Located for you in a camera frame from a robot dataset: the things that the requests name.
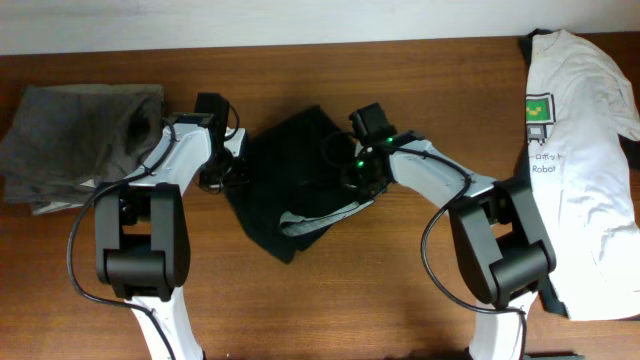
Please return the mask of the white printed t-shirt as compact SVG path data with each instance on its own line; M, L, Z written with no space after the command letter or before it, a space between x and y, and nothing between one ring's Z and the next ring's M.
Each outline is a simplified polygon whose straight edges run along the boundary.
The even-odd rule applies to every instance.
M639 314L639 227L621 139L639 139L631 82L590 41L539 31L526 85L533 195L556 253L551 288L574 321Z

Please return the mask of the grey folded garment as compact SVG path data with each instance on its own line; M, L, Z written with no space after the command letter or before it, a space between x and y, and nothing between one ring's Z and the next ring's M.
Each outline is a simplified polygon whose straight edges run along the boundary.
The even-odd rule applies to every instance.
M83 204L144 162L163 111L158 84L27 87L1 141L5 202L36 214Z

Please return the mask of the black shorts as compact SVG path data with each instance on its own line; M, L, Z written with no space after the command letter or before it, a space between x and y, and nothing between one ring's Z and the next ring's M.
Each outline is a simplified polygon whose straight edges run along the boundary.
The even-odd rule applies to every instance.
M350 187L339 167L354 151L318 105L251 139L248 182L225 191L249 239L289 264L333 224L373 205L378 193Z

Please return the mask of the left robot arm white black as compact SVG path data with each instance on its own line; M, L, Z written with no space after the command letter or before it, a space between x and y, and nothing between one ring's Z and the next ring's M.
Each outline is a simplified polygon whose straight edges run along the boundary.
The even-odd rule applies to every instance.
M191 182L219 194L247 183L247 133L218 93L169 115L161 140L123 184L95 201L96 273L130 309L154 359L202 359L184 285L191 247L183 195Z

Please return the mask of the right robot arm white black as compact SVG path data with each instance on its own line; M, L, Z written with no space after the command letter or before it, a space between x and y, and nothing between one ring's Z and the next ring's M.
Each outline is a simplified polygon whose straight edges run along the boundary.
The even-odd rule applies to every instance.
M467 169L423 135L398 132L377 103L354 111L349 121L357 140L350 168L357 188L376 194L396 183L437 208L421 236L420 256L441 293L476 315L467 358L525 358L529 310L557 265L530 183ZM458 269L475 304L452 294L429 264L429 235L442 216L449 219Z

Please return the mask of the dark garment under t-shirt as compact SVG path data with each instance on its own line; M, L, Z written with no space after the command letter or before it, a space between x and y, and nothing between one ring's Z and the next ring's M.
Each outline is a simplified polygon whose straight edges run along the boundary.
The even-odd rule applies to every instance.
M535 29L529 34L518 38L518 46L523 56L526 68L529 68L532 62L533 38L536 35L547 35L550 33L551 31L547 29ZM518 159L514 168L514 174L517 177L530 182L527 141L524 141L524 145L518 155ZM549 276L546 276L543 280L540 281L539 296L541 298L542 307L545 312L562 316L564 318L568 317L566 307L564 303L561 302L557 297Z

